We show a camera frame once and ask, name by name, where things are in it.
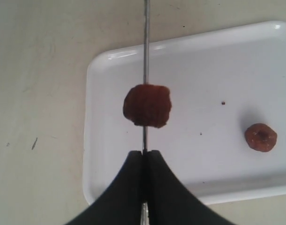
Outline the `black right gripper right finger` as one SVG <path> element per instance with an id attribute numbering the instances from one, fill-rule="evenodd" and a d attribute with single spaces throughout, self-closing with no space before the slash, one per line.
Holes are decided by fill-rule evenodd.
<path id="1" fill-rule="evenodd" d="M 151 225 L 230 225 L 196 198 L 173 174 L 158 150 L 146 153 L 147 204 Z"/>

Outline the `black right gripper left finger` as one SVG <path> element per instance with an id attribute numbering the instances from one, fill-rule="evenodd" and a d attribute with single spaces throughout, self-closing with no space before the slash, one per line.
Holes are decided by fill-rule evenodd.
<path id="1" fill-rule="evenodd" d="M 69 225 L 139 225 L 141 221 L 141 174 L 143 157 L 130 151 L 107 189 Z"/>

